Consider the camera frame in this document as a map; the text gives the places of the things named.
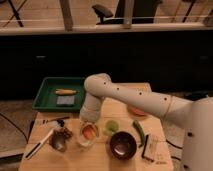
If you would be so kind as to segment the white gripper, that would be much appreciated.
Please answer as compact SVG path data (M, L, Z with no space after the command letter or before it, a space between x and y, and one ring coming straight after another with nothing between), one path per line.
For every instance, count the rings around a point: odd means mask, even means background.
M93 103L84 103L80 110L80 127L79 127L79 136L82 136L82 130L84 128L85 122L93 123L93 128L95 135L99 137L99 127L97 122L101 115L101 106Z

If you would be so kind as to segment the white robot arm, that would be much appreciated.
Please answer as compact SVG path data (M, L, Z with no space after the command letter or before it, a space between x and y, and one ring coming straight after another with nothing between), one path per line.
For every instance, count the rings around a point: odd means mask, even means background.
M88 76L80 109L84 122L95 123L106 97L163 118L185 130L180 171L213 171L213 97L191 101L157 92L143 92L113 83L106 73Z

